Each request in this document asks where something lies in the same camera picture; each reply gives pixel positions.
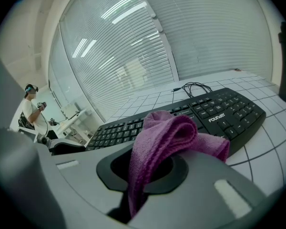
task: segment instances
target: keyboard cable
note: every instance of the keyboard cable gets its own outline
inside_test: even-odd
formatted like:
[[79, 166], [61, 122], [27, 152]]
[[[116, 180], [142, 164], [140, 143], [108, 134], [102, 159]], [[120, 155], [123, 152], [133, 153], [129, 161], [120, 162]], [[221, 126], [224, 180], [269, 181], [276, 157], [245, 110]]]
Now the keyboard cable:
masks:
[[202, 83], [199, 83], [199, 82], [188, 82], [186, 84], [184, 84], [182, 87], [178, 87], [178, 88], [174, 88], [172, 90], [172, 92], [176, 92], [176, 91], [179, 91], [180, 89], [183, 89], [185, 91], [185, 93], [190, 97], [190, 98], [193, 98], [194, 96], [192, 95], [192, 86], [199, 86], [201, 87], [202, 89], [204, 89], [204, 91], [206, 93], [208, 92], [212, 92], [212, 88], [205, 85], [205, 84], [202, 84]]

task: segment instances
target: brand logo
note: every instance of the brand logo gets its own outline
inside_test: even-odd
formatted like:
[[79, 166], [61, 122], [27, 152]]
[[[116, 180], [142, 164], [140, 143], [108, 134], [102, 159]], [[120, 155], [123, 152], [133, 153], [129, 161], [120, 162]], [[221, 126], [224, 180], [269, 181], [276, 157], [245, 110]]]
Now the brand logo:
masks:
[[213, 117], [213, 118], [209, 119], [209, 122], [212, 122], [212, 121], [218, 120], [218, 119], [220, 119], [220, 118], [222, 118], [222, 117], [224, 117], [224, 116], [225, 116], [225, 114], [224, 114], [224, 113], [222, 113], [222, 114], [220, 114], [220, 115], [218, 115], [218, 116], [215, 116], [215, 117]]

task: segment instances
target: ceiling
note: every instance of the ceiling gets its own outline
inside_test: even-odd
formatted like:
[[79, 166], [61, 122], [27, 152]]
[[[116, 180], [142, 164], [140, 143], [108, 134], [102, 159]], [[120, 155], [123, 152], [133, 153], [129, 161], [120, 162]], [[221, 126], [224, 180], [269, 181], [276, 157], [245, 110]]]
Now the ceiling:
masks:
[[0, 59], [24, 88], [40, 88], [46, 78], [41, 70], [41, 42], [53, 0], [21, 0], [15, 3], [0, 28]]

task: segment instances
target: white t-shirt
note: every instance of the white t-shirt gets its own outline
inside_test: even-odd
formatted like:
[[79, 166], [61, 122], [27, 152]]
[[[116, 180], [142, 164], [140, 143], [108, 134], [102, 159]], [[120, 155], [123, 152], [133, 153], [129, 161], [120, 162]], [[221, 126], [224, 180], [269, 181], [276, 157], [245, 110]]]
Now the white t-shirt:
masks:
[[[23, 105], [22, 105], [22, 111], [25, 116], [25, 118], [28, 120], [29, 116], [37, 111], [37, 107], [32, 104], [31, 101], [24, 99]], [[38, 131], [41, 135], [47, 135], [49, 131], [49, 125], [48, 122], [43, 118], [42, 114], [40, 113], [37, 119], [33, 122], [34, 128], [36, 131]]]

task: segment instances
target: desk surface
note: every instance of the desk surface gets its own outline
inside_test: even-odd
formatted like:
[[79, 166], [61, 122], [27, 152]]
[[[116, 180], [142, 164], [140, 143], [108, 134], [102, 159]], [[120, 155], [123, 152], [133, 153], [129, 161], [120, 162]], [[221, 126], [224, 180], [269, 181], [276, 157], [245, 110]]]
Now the desk surface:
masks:
[[[267, 118], [263, 125], [244, 147], [228, 158], [227, 164], [253, 181], [266, 195], [286, 185], [286, 103], [277, 95], [278, 86], [255, 74], [214, 73], [137, 92], [107, 123], [187, 99], [182, 89], [171, 92], [187, 82], [205, 83], [213, 91], [231, 88], [265, 110]], [[192, 88], [194, 96], [204, 93], [200, 87]]]

